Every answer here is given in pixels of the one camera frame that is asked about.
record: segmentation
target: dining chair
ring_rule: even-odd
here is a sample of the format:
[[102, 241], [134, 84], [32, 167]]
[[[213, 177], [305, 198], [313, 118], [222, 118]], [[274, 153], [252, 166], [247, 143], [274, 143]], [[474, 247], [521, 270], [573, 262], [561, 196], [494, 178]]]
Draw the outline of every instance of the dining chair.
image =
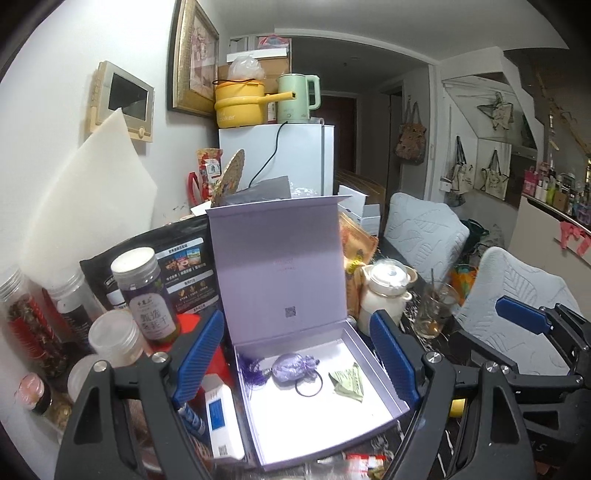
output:
[[535, 335], [496, 314], [496, 301], [503, 295], [535, 308], [561, 303], [580, 313], [564, 280], [523, 263], [500, 247], [490, 247], [456, 319], [468, 333], [517, 362], [519, 373], [566, 375], [568, 366], [544, 335]]
[[384, 238], [424, 279], [444, 281], [469, 235], [457, 215], [444, 203], [394, 193]]

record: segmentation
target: snack bag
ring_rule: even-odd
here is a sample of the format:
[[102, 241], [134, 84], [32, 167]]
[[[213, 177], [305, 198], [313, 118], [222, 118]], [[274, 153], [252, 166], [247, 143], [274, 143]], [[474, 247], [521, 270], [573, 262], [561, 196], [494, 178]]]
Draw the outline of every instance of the snack bag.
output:
[[371, 236], [344, 213], [339, 214], [340, 238], [343, 243], [347, 314], [359, 316], [359, 293], [363, 285], [361, 267], [369, 264], [378, 247], [378, 238]]
[[197, 166], [199, 168], [199, 192], [202, 201], [212, 199], [213, 191], [222, 176], [222, 154], [219, 148], [200, 148], [197, 150]]

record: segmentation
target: blue gripper pad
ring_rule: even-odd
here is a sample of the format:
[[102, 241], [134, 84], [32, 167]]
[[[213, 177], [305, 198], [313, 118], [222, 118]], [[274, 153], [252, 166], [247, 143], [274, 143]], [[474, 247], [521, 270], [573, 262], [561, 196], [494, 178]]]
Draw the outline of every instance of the blue gripper pad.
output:
[[536, 335], [550, 331], [550, 324], [546, 321], [546, 315], [519, 300], [503, 296], [496, 301], [495, 310], [499, 317], [509, 320], [511, 323], [515, 323]]
[[178, 368], [177, 389], [172, 396], [177, 408], [195, 398], [213, 354], [222, 341], [223, 331], [223, 314], [216, 310]]
[[396, 393], [411, 409], [414, 408], [420, 399], [414, 370], [377, 312], [369, 320], [369, 331], [371, 332], [371, 341], [386, 367], [386, 372], [388, 372]]

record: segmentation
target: yellow object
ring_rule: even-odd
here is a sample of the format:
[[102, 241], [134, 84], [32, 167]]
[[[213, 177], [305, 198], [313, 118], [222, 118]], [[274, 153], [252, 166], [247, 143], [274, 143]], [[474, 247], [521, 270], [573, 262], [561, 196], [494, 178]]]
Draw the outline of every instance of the yellow object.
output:
[[449, 409], [449, 416], [453, 419], [461, 419], [466, 406], [465, 398], [457, 398], [452, 400], [452, 407]]
[[265, 96], [265, 86], [257, 80], [224, 82], [216, 87], [217, 125], [219, 128], [262, 125], [268, 103], [294, 98], [295, 92]]

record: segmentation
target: plastic bag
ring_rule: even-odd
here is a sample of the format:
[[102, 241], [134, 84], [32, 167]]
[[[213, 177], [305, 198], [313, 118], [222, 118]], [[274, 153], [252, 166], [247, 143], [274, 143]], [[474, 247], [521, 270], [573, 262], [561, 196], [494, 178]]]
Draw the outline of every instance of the plastic bag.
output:
[[263, 80], [265, 78], [265, 70], [257, 59], [252, 57], [238, 57], [230, 65], [228, 70], [228, 80]]

